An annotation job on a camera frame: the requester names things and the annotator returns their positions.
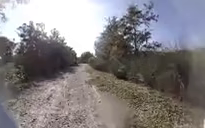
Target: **shrub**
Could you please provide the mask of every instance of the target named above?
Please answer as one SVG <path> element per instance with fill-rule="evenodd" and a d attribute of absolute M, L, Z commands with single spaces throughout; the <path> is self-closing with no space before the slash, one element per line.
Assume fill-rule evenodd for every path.
<path fill-rule="evenodd" d="M 79 62 L 80 63 L 88 63 L 89 62 L 89 59 L 91 57 L 94 57 L 94 55 L 90 52 L 84 52 L 81 54 L 80 58 L 79 58 Z"/>
<path fill-rule="evenodd" d="M 21 42 L 16 49 L 15 71 L 25 79 L 50 77 L 54 73 L 77 64 L 75 51 L 66 45 L 56 29 L 50 35 L 43 24 L 23 24 L 18 28 Z"/>

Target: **vegetation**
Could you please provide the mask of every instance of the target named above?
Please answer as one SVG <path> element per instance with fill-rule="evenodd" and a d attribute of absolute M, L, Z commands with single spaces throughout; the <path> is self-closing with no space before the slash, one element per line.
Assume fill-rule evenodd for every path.
<path fill-rule="evenodd" d="M 47 35 L 44 24 L 23 24 L 18 28 L 21 42 L 15 50 L 15 74 L 23 82 L 54 73 L 77 64 L 75 51 L 66 45 L 56 29 Z"/>
<path fill-rule="evenodd" d="M 147 87 L 115 78 L 112 74 L 88 70 L 89 83 L 102 92 L 109 92 L 123 99 L 134 115 L 126 128 L 196 128 L 191 126 L 190 112 L 170 97 Z"/>
<path fill-rule="evenodd" d="M 108 18 L 95 42 L 96 58 L 91 59 L 90 65 L 117 78 L 183 94 L 188 86 L 190 52 L 163 50 L 161 43 L 153 41 L 150 25 L 157 21 L 153 3 L 144 4 L 143 9 L 131 5 L 120 18 Z"/>
<path fill-rule="evenodd" d="M 79 58 L 79 62 L 80 63 L 88 63 L 89 62 L 89 59 L 91 57 L 94 57 L 94 55 L 90 52 L 84 52 L 81 54 L 80 58 Z"/>

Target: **bush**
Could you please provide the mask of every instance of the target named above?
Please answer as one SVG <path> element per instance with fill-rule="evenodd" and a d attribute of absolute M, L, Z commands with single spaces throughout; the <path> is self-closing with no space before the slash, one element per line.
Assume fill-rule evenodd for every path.
<path fill-rule="evenodd" d="M 89 59 L 89 64 L 91 67 L 93 67 L 94 69 L 96 70 L 99 70 L 99 71 L 103 71 L 103 72 L 108 72 L 109 70 L 109 64 L 108 62 L 106 62 L 105 60 L 103 59 L 98 59 L 96 57 L 91 57 Z"/>
<path fill-rule="evenodd" d="M 80 58 L 79 58 L 79 62 L 80 63 L 88 63 L 89 62 L 89 59 L 91 57 L 94 57 L 94 55 L 90 52 L 84 52 L 81 54 Z"/>
<path fill-rule="evenodd" d="M 113 73 L 117 78 L 144 82 L 154 89 L 176 95 L 182 91 L 181 82 L 185 90 L 189 84 L 190 51 L 146 52 L 109 61 L 98 61 L 98 58 L 92 60 L 91 65 L 95 69 L 103 68 L 106 69 L 103 71 Z"/>
<path fill-rule="evenodd" d="M 16 49 L 15 73 L 22 74 L 25 80 L 50 77 L 77 64 L 75 51 L 66 45 L 59 32 L 53 29 L 51 35 L 47 35 L 41 27 L 42 24 L 35 26 L 30 22 L 18 28 L 21 43 Z"/>

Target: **grassy verge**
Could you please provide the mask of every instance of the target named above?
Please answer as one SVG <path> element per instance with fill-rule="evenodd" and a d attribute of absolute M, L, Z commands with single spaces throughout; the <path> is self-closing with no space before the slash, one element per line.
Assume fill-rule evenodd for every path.
<path fill-rule="evenodd" d="M 118 80 L 111 74 L 88 69 L 89 83 L 100 91 L 109 92 L 125 100 L 134 111 L 132 128 L 192 127 L 184 106 L 147 87 Z"/>

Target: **gravel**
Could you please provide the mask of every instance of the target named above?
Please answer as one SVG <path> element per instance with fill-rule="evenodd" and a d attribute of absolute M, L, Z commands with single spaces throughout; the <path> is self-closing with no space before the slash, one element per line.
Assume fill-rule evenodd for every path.
<path fill-rule="evenodd" d="M 8 102 L 20 128 L 102 128 L 96 106 L 100 101 L 81 65 L 72 73 L 38 82 Z"/>

